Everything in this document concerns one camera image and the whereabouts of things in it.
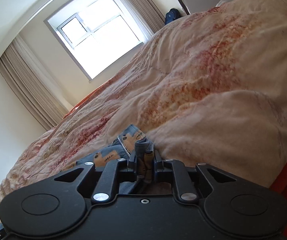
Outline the blue orange patterned pants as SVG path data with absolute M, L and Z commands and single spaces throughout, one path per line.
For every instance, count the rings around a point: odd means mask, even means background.
M 136 160 L 136 181 L 121 183 L 119 193 L 145 193 L 153 181 L 154 143 L 133 124 L 119 134 L 111 144 L 75 161 L 69 168 L 86 162 L 93 162 L 96 167 L 103 167 L 109 161 L 121 158 L 129 161 L 131 157 L 135 157 Z

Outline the orange bed sheet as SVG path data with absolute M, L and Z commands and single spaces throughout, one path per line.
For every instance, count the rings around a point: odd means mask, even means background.
M 73 115 L 73 113 L 76 113 L 79 109 L 84 107 L 87 103 L 89 103 L 94 95 L 97 93 L 97 89 L 92 91 L 89 95 L 87 95 L 84 99 L 82 99 L 79 103 L 77 103 L 64 117 L 63 119 L 67 118 L 68 116 Z

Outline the pink floral quilt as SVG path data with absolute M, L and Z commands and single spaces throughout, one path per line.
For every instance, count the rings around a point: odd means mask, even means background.
M 129 125 L 198 194 L 93 203 L 95 164 Z M 0 239 L 287 239 L 287 0 L 233 0 L 160 29 L 0 185 Z

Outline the beige left curtain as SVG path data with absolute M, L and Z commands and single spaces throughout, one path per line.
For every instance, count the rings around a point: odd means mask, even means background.
M 46 130 L 57 126 L 72 108 L 64 91 L 19 35 L 0 57 L 0 74 Z

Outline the beige curtain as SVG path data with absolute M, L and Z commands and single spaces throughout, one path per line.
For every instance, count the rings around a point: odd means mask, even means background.
M 152 0 L 119 0 L 149 39 L 164 26 L 164 16 Z
M 0 74 L 46 130 L 57 126 L 72 108 L 64 91 L 19 35 L 0 57 Z

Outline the blue backpack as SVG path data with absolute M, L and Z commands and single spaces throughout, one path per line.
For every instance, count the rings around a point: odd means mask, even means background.
M 181 18 L 181 13 L 178 9 L 172 8 L 165 14 L 165 25 Z

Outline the beige right curtain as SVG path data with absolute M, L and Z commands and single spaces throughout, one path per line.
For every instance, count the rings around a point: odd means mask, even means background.
M 152 0 L 119 0 L 149 39 L 164 26 L 164 16 Z

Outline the white pillow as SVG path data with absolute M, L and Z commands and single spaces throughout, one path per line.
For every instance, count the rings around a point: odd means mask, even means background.
M 220 7 L 221 5 L 225 4 L 225 3 L 229 3 L 232 2 L 233 0 L 220 0 L 215 7 Z

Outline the window with white frame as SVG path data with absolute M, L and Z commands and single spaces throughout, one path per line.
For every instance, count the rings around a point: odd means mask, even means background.
M 152 35 L 122 0 L 70 0 L 45 22 L 89 80 Z

